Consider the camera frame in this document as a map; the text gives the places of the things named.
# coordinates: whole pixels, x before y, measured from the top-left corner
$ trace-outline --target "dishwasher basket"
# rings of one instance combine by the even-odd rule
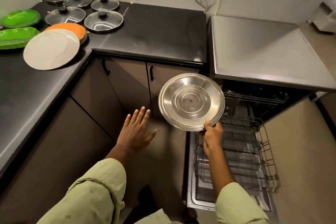
[[[277,192],[280,181],[263,121],[225,115],[219,121],[224,129],[222,148],[237,183],[247,190]],[[195,173],[211,183],[203,139],[195,137]]]

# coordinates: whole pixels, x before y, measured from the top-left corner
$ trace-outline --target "wire rack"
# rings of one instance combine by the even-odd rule
[[[283,104],[287,101],[288,96],[287,94],[284,95],[283,99],[280,99],[278,96],[273,96],[273,97],[254,97],[254,96],[249,96],[249,95],[243,95],[239,94],[233,91],[224,91],[224,97],[230,98],[230,99],[236,99],[236,100],[244,100],[244,101],[249,101],[249,102],[254,102],[254,103],[261,103],[261,104],[269,104],[269,105],[277,105],[277,104]]]
[[[222,148],[235,180],[245,189],[275,193],[280,187],[277,169],[263,121],[223,116]],[[195,133],[195,172],[211,183],[209,160],[203,139]]]

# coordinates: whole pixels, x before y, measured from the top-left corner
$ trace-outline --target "light green shirt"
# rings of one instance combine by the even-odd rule
[[[69,188],[64,198],[51,208],[38,224],[118,223],[124,208],[126,172],[112,158],[95,164]],[[230,183],[220,192],[216,202],[218,223],[267,224],[268,217],[238,184]],[[168,216],[159,210],[136,224],[169,224]]]

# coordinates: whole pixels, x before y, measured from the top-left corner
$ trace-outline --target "black countertop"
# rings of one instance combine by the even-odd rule
[[[32,9],[42,18],[57,7],[41,2]],[[93,12],[85,9],[87,15]],[[23,49],[0,51],[0,177],[51,105],[97,54],[151,62],[202,66],[206,63],[206,16],[202,11],[120,2],[123,25],[109,34],[91,32],[76,57],[49,71],[23,60]],[[41,21],[36,28],[48,25]]]

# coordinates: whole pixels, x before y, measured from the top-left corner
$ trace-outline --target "orange plate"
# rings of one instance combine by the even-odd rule
[[[74,32],[77,36],[79,40],[82,40],[85,36],[85,28],[81,25],[78,25],[76,23],[58,23],[55,25],[50,26],[49,28],[46,28],[46,30],[50,30],[50,29],[57,29],[57,28],[61,28],[61,29],[66,29],[69,31]]]

